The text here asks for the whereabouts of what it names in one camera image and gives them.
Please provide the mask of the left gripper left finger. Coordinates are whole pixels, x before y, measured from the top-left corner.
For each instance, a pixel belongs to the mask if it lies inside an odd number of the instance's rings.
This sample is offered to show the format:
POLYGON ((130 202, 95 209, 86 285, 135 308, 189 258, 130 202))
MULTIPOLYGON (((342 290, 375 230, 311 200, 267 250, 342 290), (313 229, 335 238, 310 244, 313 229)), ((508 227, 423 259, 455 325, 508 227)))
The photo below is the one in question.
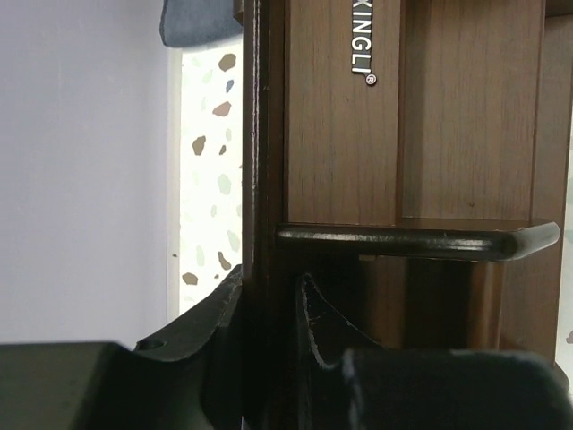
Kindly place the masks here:
POLYGON ((1 347, 3 429, 238 429, 242 269, 137 342, 1 347))

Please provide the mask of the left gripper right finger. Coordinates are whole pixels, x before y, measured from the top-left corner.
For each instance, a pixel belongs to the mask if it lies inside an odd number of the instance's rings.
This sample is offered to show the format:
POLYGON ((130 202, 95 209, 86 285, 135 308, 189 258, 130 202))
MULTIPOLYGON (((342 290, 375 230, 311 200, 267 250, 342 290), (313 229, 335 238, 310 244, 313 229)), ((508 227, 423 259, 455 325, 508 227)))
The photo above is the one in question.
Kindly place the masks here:
POLYGON ((398 350, 376 344, 309 275, 272 278, 286 360, 268 429, 569 429, 558 377, 528 353, 398 350))

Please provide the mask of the brown wooden desk organizer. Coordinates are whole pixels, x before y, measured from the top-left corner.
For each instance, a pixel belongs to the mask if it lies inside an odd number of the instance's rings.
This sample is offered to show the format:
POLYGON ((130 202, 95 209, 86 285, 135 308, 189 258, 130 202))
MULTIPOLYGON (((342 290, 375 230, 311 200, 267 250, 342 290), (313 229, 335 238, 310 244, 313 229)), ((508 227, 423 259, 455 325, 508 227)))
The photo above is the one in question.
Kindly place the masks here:
POLYGON ((569 1, 235 1, 246 329, 284 347, 295 280, 404 348, 553 359, 569 1))

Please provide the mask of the blue folded towel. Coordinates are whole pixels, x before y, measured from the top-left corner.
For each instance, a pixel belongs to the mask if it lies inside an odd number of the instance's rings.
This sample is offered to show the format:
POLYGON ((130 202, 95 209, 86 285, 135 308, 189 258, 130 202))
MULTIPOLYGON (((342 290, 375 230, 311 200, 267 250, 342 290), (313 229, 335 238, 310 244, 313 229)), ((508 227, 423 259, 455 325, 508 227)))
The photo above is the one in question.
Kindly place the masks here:
POLYGON ((238 37, 234 2, 227 0, 165 0, 159 34, 165 47, 200 47, 238 37))

